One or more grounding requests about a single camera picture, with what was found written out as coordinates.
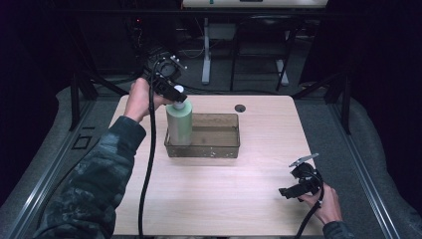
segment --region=black cable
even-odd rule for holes
[[[320,208],[320,204],[322,203],[323,194],[324,194],[324,191],[323,191],[323,182],[317,176],[313,175],[310,172],[304,172],[304,173],[309,174],[310,176],[316,178],[316,180],[319,182],[320,195],[319,195],[319,198],[318,198],[316,204],[314,204],[313,208],[311,208],[311,210],[308,212],[307,216],[302,221],[301,227],[299,228],[298,233],[296,234],[296,236],[294,237],[294,239],[301,238],[302,233],[304,232],[305,227],[307,226],[307,224],[310,221],[311,217]]]
[[[37,229],[40,228],[41,226],[41,222],[43,220],[43,215],[44,212],[46,211],[47,205],[49,204],[50,200],[52,199],[54,193],[57,191],[57,189],[59,188],[60,185],[62,185],[63,181],[65,180],[65,178],[67,178],[69,176],[69,174],[71,174],[71,172],[75,169],[75,167],[82,161],[82,159],[84,159],[88,153],[90,153],[93,148],[99,143],[100,139],[97,140],[97,142],[90,148],[90,150],[88,150],[87,153],[84,154],[83,157],[81,157],[77,163],[75,163],[75,165],[73,165],[65,174],[65,176],[62,177],[62,179],[60,179],[60,181],[56,184],[56,186],[52,189],[52,191],[50,192],[50,194],[47,196],[46,200],[44,201],[44,205],[41,208],[41,212],[40,212],[40,217],[38,218],[38,222],[37,222]]]
[[[152,166],[154,162],[154,155],[155,155],[155,145],[156,145],[156,125],[155,125],[155,105],[154,105],[154,89],[152,82],[154,77],[156,77],[156,68],[158,66],[159,61],[154,64],[153,71],[149,76],[149,116],[151,121],[151,145],[149,150],[149,160],[148,160],[148,167],[146,169],[145,179],[143,181],[142,192],[140,193],[140,200],[139,200],[139,212],[137,217],[137,229],[139,233],[139,237],[142,239],[143,236],[143,207],[145,204],[145,195],[146,190],[148,189],[149,178],[151,177]]]

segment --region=person's arm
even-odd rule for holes
[[[327,239],[354,238],[353,233],[342,220],[338,195],[334,188],[324,183],[323,192],[322,204],[316,211],[315,216],[323,223],[324,237]],[[315,195],[304,194],[299,199],[303,200],[309,207],[313,207],[319,199],[319,194],[320,192]]]
[[[60,195],[43,215],[35,238],[109,238],[115,209],[130,179],[134,156],[146,132],[139,122],[149,114],[149,85],[132,85],[124,116],[102,136],[75,168]],[[167,103],[154,96],[155,108]]]

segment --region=white bottle cap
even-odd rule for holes
[[[183,93],[184,88],[182,86],[175,86],[174,89],[176,89],[177,91],[179,91],[179,93]],[[181,102],[175,102],[173,103],[173,107],[177,110],[182,110],[184,108],[184,103]]]

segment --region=dark background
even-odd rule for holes
[[[175,7],[176,1],[155,1]],[[130,40],[113,38],[124,31],[123,19],[110,20],[110,43],[120,42],[109,52],[93,45],[96,34],[87,34],[91,59],[81,58],[61,22],[53,21],[37,1],[2,1],[0,6],[0,113],[1,113],[1,203],[7,198],[48,133],[58,110],[56,93],[69,86],[80,64],[102,71],[130,73],[139,66]],[[421,214],[421,121],[422,26],[421,3],[410,1],[330,0],[327,12],[372,13],[372,17],[348,21],[323,20],[304,67],[301,82],[317,82],[341,71],[352,62],[352,96],[364,107],[378,130],[387,169],[403,198]],[[94,33],[89,20],[82,29]],[[96,18],[93,21],[106,21]],[[172,24],[145,22],[154,34],[169,34]],[[174,41],[163,44],[174,48]],[[112,66],[109,61],[113,56]]]

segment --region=bottle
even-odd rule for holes
[[[182,86],[174,87],[180,93]],[[189,100],[175,102],[165,107],[167,111],[168,135],[172,145],[190,145],[192,135],[192,104]]]

